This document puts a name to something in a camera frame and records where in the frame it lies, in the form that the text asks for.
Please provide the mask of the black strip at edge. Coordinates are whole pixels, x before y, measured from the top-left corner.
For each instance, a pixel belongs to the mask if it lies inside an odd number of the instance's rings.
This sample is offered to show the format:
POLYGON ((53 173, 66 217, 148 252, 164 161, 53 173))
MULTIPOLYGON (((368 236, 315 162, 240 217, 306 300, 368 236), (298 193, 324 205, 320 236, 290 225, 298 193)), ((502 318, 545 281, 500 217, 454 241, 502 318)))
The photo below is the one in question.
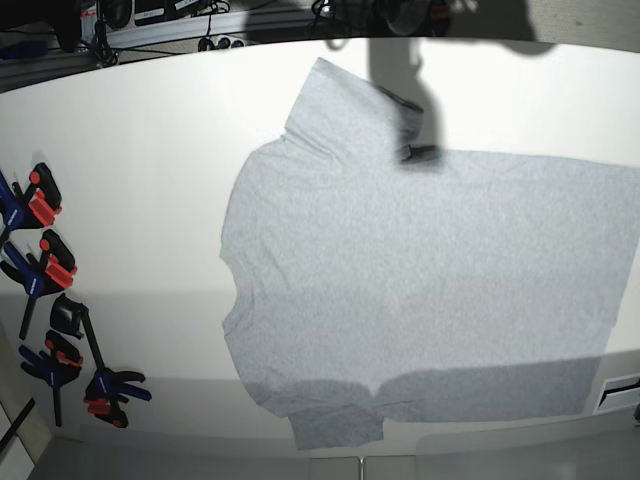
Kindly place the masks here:
POLYGON ((22 408, 18 416, 10 424, 8 430, 5 432, 1 439, 1 448, 4 449, 9 442, 17 435, 19 428, 24 423, 25 419, 29 416, 33 408, 35 407, 35 400, 31 398, 25 406, 22 408))

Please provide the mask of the long black bar clamp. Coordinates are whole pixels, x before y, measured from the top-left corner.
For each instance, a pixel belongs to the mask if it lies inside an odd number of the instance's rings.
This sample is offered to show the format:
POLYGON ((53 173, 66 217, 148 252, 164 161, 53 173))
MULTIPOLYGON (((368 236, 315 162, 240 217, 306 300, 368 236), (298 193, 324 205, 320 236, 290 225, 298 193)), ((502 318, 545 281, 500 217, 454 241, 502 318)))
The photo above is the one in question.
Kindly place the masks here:
POLYGON ((130 399, 150 402, 152 394, 142 387, 146 376, 138 371, 113 370, 104 361, 91 322, 89 308, 61 294, 50 313, 50 326, 57 333, 86 340, 95 371, 85 388, 87 412, 115 428, 125 429, 129 419, 122 406, 130 399))

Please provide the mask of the lower left blue clamp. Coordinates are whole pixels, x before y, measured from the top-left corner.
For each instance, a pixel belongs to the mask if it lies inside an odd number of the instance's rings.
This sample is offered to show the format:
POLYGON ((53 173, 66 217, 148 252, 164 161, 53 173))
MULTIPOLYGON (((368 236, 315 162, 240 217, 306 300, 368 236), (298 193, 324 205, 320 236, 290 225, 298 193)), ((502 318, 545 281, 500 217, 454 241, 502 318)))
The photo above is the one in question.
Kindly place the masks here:
POLYGON ((52 390, 54 423, 63 425, 61 390, 75 381, 81 372, 83 357, 61 333, 50 329, 45 335, 47 352, 35 353, 25 345, 18 348, 23 359, 21 369, 33 378, 43 380, 52 390))

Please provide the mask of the blue red clamp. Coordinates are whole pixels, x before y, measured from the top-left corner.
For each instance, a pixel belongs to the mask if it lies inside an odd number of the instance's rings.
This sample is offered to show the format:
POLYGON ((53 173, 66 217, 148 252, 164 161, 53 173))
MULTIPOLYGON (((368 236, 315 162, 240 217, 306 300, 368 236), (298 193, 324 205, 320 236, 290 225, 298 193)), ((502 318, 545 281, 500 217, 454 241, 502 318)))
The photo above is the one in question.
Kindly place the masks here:
POLYGON ((28 335, 36 302, 41 297, 68 289, 77 271, 74 255, 53 229, 43 232, 39 246, 41 252, 38 258, 31 253, 23 255, 11 242, 3 246, 8 261, 1 262, 1 270, 21 285, 27 295, 19 331, 21 340, 28 335))
POLYGON ((1 244, 4 245, 16 230, 40 230, 51 226, 61 211, 61 201, 61 192, 44 162, 37 163, 32 169, 25 190, 18 182, 9 185, 1 175, 1 244))

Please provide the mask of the top blue red clamp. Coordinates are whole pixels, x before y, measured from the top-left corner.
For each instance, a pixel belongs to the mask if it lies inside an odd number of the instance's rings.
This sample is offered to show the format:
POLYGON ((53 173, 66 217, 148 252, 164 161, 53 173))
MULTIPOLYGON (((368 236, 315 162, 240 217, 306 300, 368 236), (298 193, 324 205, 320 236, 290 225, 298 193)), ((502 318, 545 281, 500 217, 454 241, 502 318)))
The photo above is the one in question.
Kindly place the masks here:
POLYGON ((44 162, 37 163, 32 169, 25 190, 18 182, 9 185, 1 175, 1 244, 4 245, 16 230, 40 230, 51 226, 61 211, 61 201, 61 192, 44 162))

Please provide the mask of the grey T-shirt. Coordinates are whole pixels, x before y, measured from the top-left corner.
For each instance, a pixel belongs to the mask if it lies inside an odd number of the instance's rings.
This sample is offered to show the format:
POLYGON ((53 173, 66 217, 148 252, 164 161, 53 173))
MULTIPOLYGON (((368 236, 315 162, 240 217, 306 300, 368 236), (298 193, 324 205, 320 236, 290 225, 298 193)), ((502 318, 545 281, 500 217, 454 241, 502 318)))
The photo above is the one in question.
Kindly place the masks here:
POLYGON ((301 450, 385 420, 580 414, 639 243, 636 168, 417 142, 422 110, 312 66, 233 187, 223 323, 251 398, 301 450))

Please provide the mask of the black power strip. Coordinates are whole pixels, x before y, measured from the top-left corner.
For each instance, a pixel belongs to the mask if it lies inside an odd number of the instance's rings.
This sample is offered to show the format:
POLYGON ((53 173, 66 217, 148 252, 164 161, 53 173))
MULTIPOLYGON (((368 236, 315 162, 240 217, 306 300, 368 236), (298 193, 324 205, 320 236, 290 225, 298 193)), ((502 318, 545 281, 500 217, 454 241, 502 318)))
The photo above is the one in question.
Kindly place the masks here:
POLYGON ((226 35, 219 35, 215 38, 203 37, 198 41, 197 45, 199 52, 226 50, 244 46, 247 46, 247 42, 244 39, 229 37, 226 35))

